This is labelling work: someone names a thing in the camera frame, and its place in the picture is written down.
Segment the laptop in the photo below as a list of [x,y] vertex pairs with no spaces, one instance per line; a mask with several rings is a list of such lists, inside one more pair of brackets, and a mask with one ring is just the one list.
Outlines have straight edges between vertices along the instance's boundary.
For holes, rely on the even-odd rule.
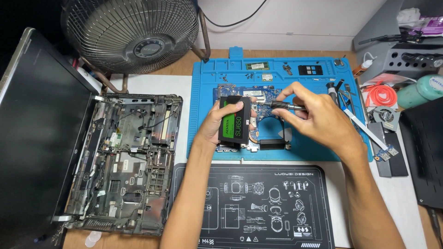
[[0,247],[61,246],[66,228],[161,235],[182,105],[99,95],[27,28],[0,81]]

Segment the electric fan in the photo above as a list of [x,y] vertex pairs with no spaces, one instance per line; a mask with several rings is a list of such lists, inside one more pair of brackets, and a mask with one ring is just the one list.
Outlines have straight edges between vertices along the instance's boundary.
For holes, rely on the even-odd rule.
[[[206,54],[193,45],[199,16]],[[102,72],[152,72],[178,60],[191,47],[204,60],[210,54],[197,0],[67,0],[62,28],[91,69]]]

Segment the wooden desk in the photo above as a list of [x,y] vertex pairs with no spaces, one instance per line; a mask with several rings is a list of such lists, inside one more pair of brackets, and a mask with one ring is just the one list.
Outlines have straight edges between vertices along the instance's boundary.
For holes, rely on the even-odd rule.
[[[281,50],[244,50],[245,58],[256,57],[343,57],[346,55],[352,68],[357,66],[355,53],[352,51],[281,51]],[[212,50],[212,58],[228,58],[228,50]],[[192,75],[194,62],[200,61],[191,51],[175,63],[151,74]],[[439,242],[432,230],[431,221],[424,207],[419,206],[424,235],[428,249],[439,249]],[[439,215],[440,226],[443,227],[443,215]],[[73,230],[67,232],[64,249],[85,249],[85,239],[89,231]],[[123,235],[120,233],[103,233],[94,249],[157,249],[160,238],[154,236]]]

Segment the white wall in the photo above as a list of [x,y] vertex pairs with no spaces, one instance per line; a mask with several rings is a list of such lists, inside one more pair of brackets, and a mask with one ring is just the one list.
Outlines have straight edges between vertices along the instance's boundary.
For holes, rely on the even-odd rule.
[[[219,25],[251,15],[263,0],[198,0]],[[233,27],[206,21],[211,48],[351,50],[352,39],[386,0],[268,0],[251,19]],[[201,32],[196,43],[204,47]]]

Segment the man's left hand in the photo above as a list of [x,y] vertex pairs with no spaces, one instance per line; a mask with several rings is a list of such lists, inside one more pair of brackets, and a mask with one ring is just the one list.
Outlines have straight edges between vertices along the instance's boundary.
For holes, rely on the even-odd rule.
[[[251,97],[251,101],[257,101],[257,98]],[[195,140],[204,140],[211,144],[217,145],[220,143],[218,140],[218,129],[220,128],[221,120],[224,116],[236,113],[240,111],[244,106],[242,101],[239,101],[236,104],[229,104],[223,108],[220,108],[220,101],[216,101],[214,106],[209,111],[202,125],[198,129],[197,134],[195,135]],[[251,110],[251,117],[257,117],[257,113],[254,110]],[[255,128],[249,124],[250,130],[255,130]]]

